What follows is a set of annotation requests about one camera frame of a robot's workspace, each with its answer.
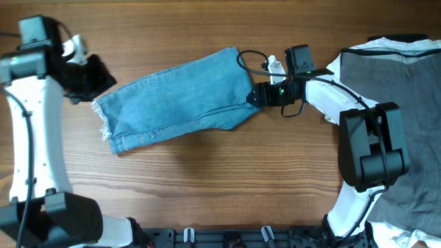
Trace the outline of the light blue denim jeans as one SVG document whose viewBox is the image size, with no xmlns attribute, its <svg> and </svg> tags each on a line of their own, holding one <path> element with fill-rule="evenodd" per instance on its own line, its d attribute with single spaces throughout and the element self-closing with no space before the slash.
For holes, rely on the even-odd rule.
<svg viewBox="0 0 441 248">
<path fill-rule="evenodd" d="M 206 129 L 231 130 L 259 111 L 235 47 L 137 79 L 92 102 L 113 154 Z"/>
</svg>

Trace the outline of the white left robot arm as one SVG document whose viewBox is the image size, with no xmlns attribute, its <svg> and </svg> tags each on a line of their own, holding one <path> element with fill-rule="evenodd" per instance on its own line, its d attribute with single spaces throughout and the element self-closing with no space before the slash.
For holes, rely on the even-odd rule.
<svg viewBox="0 0 441 248">
<path fill-rule="evenodd" d="M 74 194 L 61 137 L 64 98 L 90 101 L 115 82 L 97 55 L 47 47 L 1 57 L 12 117 L 14 176 L 1 230 L 18 247 L 150 247 L 133 218 L 114 218 Z"/>
</svg>

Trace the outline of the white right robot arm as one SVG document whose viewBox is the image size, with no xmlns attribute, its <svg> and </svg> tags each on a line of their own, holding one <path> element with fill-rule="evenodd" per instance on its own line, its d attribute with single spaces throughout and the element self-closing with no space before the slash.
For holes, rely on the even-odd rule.
<svg viewBox="0 0 441 248">
<path fill-rule="evenodd" d="M 358 244 L 367 236 L 367 216 L 376 201 L 409 170 L 400 108 L 356 94 L 328 69 L 257 83 L 246 100 L 259 108 L 284 108 L 301 101 L 338 125 L 343 184 L 336 204 L 323 219 L 318 240 L 323 247 Z"/>
</svg>

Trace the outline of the white shirt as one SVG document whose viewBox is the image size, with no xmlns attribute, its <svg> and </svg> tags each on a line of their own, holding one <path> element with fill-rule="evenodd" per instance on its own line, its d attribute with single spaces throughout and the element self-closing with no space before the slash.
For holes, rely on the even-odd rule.
<svg viewBox="0 0 441 248">
<path fill-rule="evenodd" d="M 381 37 L 341 50 L 327 68 L 364 97 L 398 104 L 408 125 L 440 126 L 439 40 Z"/>
</svg>

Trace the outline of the grey trousers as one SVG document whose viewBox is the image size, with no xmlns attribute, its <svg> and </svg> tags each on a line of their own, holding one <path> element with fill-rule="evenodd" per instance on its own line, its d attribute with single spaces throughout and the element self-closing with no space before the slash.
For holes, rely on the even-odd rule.
<svg viewBox="0 0 441 248">
<path fill-rule="evenodd" d="M 403 112 L 402 119 L 410 159 L 409 171 L 381 195 L 368 219 L 439 236 L 440 126 L 408 125 Z"/>
</svg>

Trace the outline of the black garment under pile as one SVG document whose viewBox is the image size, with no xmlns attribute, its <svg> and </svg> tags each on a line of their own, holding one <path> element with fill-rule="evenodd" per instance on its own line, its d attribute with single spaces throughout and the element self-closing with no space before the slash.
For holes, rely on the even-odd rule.
<svg viewBox="0 0 441 248">
<path fill-rule="evenodd" d="M 413 43 L 416 41 L 422 41 L 428 39 L 427 34 L 384 34 L 384 35 L 376 35 L 367 38 L 367 41 L 374 41 L 377 39 L 386 38 L 391 41 L 404 42 L 404 43 Z"/>
</svg>

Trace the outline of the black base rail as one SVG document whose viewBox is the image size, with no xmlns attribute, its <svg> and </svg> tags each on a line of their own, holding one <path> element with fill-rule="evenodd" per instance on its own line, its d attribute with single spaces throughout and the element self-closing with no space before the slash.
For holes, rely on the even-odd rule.
<svg viewBox="0 0 441 248">
<path fill-rule="evenodd" d="M 159 248 L 300 248 L 336 247 L 331 237 L 319 227 L 256 229 L 194 229 L 147 228 L 148 247 Z"/>
</svg>

